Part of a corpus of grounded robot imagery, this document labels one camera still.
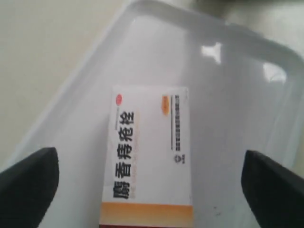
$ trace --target red logo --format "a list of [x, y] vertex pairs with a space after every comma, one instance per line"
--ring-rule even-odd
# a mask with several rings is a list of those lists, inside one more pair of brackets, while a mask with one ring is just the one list
[[120, 104], [122, 103], [122, 101], [123, 101], [123, 97], [119, 94], [119, 95], [117, 95], [116, 96], [116, 104], [118, 105], [118, 106], [120, 106]]

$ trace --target orange stripe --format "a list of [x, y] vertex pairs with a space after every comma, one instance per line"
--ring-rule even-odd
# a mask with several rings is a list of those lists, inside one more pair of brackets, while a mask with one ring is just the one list
[[100, 207], [100, 224], [192, 228], [192, 206], [107, 203]]

